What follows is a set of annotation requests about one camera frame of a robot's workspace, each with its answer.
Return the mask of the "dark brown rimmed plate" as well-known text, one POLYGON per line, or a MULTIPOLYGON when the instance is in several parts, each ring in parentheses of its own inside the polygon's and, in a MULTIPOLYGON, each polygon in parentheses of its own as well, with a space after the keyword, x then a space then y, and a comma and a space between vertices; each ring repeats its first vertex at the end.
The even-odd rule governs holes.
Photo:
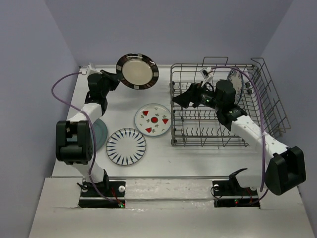
POLYGON ((157 64, 141 53, 129 53, 116 63, 116 73, 122 74, 121 82, 135 90, 146 90, 153 87, 159 79, 157 64))

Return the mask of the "watermelon pattern plate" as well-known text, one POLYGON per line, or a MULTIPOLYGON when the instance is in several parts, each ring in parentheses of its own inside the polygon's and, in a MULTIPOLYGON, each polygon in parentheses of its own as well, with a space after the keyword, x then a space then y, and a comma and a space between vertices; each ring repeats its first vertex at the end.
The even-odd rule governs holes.
POLYGON ((161 136, 171 128, 171 113, 161 104, 147 104, 136 112, 134 124, 145 136, 161 136))

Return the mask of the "blue floral plate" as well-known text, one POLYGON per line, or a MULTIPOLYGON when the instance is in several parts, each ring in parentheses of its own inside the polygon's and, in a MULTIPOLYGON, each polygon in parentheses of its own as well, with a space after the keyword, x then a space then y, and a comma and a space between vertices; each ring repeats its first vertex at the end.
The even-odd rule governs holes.
POLYGON ((235 94, 235 104, 239 104, 243 94, 243 86, 244 86, 244 79, 241 72, 231 69, 228 73, 227 79, 229 82, 233 84, 233 87, 236 91, 235 94))

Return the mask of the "plain teal plate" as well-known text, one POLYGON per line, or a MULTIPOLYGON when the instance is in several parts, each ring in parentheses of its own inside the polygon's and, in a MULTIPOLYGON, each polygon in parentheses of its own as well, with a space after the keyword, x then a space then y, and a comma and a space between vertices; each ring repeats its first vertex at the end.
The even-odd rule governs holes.
POLYGON ((106 124, 101 119, 97 119, 93 123, 93 129, 96 136, 96 151, 98 151, 107 141, 108 129, 106 124))

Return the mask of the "blue striped white plate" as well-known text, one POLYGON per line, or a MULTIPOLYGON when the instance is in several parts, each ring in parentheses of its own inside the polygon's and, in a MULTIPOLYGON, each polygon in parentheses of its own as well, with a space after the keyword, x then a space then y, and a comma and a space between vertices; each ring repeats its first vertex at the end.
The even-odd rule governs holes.
POLYGON ((130 166, 139 162, 147 148, 143 134, 132 128, 114 132, 106 143, 108 158, 119 166, 130 166))

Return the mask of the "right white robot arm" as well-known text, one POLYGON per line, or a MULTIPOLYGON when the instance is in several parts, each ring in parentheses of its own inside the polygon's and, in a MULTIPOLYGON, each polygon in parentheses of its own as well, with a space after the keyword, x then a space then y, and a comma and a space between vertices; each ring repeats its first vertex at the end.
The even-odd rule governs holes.
POLYGON ((183 108, 204 105, 216 110, 221 125, 261 154, 260 176, 231 179, 228 182, 229 191, 240 194, 246 187, 260 190, 267 188, 275 195, 282 195, 305 182, 307 175, 303 151, 297 146, 289 147, 266 133, 262 125, 258 126, 235 103, 235 94, 236 90, 230 81, 220 80, 212 90, 203 82, 192 83, 187 91, 172 98, 174 103, 183 108))

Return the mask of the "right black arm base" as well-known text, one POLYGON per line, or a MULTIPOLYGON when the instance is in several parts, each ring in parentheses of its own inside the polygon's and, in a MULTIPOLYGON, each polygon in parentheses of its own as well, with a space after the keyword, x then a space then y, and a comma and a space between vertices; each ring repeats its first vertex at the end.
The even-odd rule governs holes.
POLYGON ((259 196, 256 190, 240 187, 232 188, 228 180, 213 181, 211 195, 214 198, 213 204, 215 208, 260 208, 259 196))

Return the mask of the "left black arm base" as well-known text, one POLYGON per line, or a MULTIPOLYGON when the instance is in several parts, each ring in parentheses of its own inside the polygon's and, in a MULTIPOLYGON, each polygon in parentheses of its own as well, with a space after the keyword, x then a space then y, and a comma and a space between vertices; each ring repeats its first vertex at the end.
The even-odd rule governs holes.
POLYGON ((102 182, 97 183, 97 190, 91 183, 86 181, 77 183, 77 185, 80 187, 80 197, 78 201, 80 208, 125 208, 126 182, 123 180, 110 180, 108 188, 106 188, 102 182))

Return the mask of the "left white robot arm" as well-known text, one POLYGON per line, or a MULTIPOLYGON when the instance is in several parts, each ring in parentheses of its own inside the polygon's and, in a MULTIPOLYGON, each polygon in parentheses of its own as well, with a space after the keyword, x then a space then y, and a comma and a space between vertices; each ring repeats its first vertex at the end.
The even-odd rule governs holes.
POLYGON ((56 124, 55 154, 58 161, 74 167, 92 186, 93 191, 104 196, 109 192, 109 178, 105 169, 96 162, 97 140, 93 123, 107 109, 107 95, 123 80, 121 73, 104 70, 87 70, 88 92, 82 108, 69 106, 77 114, 56 124))

